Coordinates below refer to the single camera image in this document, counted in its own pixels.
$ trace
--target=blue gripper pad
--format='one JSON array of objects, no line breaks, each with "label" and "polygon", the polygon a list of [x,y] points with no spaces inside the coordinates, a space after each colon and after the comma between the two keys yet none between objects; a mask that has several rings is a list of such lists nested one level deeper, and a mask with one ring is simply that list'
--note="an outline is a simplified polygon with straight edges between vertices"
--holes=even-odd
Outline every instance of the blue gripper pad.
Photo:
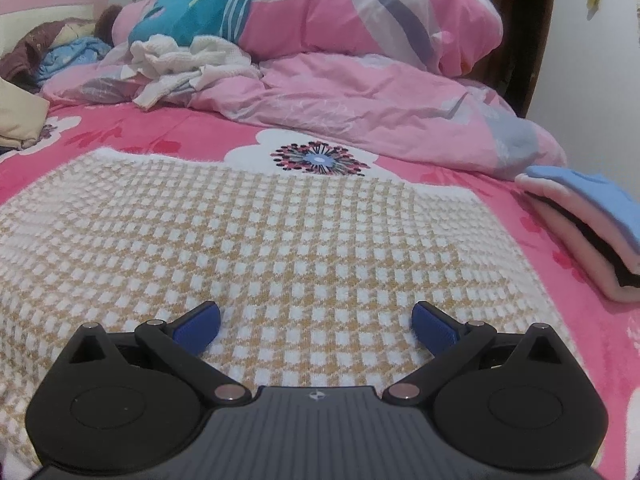
[{"label": "blue gripper pad", "polygon": [[174,329],[173,340],[191,355],[200,355],[218,335],[221,322],[219,307],[210,302]]},{"label": "blue gripper pad", "polygon": [[434,356],[441,354],[460,340],[455,328],[450,327],[420,303],[416,303],[411,312],[411,327],[418,341]]}]

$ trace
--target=white flower pattern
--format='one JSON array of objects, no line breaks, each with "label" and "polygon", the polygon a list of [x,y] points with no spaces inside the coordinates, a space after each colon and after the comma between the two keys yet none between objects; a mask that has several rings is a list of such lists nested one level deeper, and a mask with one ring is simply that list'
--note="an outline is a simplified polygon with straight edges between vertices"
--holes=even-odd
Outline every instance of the white flower pattern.
[{"label": "white flower pattern", "polygon": [[626,478],[636,480],[640,475],[640,388],[629,400],[626,412]]},{"label": "white flower pattern", "polygon": [[262,130],[255,140],[258,144],[240,146],[228,152],[224,163],[236,170],[254,173],[299,171],[400,180],[395,173],[374,164],[377,155],[338,142],[276,128]]},{"label": "white flower pattern", "polygon": [[39,152],[47,146],[52,145],[54,142],[57,142],[62,132],[70,130],[71,128],[75,128],[76,126],[78,126],[78,124],[80,124],[81,120],[82,118],[79,116],[64,117],[62,119],[59,119],[57,116],[47,118],[44,123],[43,129],[48,126],[48,137],[43,137],[38,142],[36,142],[36,144],[31,146],[30,148],[27,148],[26,150],[11,150],[10,152],[3,154],[2,156],[0,156],[0,162],[4,162],[12,156],[26,156],[31,155],[31,153]]}]

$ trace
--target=striped pattern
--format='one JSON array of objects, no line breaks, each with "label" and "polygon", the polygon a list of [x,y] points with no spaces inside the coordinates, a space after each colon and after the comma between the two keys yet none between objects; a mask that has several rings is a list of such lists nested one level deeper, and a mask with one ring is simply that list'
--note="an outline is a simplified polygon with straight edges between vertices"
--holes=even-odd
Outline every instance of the striped pattern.
[{"label": "striped pattern", "polygon": [[218,35],[234,43],[238,42],[249,14],[251,0],[228,0]]}]

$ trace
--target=blue fabric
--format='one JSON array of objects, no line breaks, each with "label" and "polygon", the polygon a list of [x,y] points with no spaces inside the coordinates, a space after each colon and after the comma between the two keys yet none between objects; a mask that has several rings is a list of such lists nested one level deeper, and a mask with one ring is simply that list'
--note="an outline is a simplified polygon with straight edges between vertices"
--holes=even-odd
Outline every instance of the blue fabric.
[{"label": "blue fabric", "polygon": [[69,44],[57,46],[49,50],[40,63],[35,75],[36,83],[42,86],[45,81],[69,66],[100,61],[110,50],[109,45],[93,36],[79,38]]},{"label": "blue fabric", "polygon": [[602,175],[585,175],[553,166],[529,166],[525,173],[533,178],[553,180],[579,193],[607,214],[629,245],[640,253],[640,204],[615,183]]},{"label": "blue fabric", "polygon": [[157,0],[133,28],[129,44],[154,34],[190,46],[196,36],[219,36],[237,43],[244,31],[252,0]]}]

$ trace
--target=checkered blanket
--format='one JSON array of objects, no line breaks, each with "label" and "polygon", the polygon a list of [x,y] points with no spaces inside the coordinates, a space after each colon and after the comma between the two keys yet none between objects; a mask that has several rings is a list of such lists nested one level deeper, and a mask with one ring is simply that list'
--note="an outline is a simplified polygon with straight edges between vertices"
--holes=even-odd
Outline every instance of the checkered blanket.
[{"label": "checkered blanket", "polygon": [[32,462],[28,400],[87,320],[129,331],[215,300],[204,359],[254,391],[381,392],[430,357],[420,300],[507,332],[549,322],[574,349],[518,245],[455,187],[98,150],[0,206],[0,279],[0,442]]}]

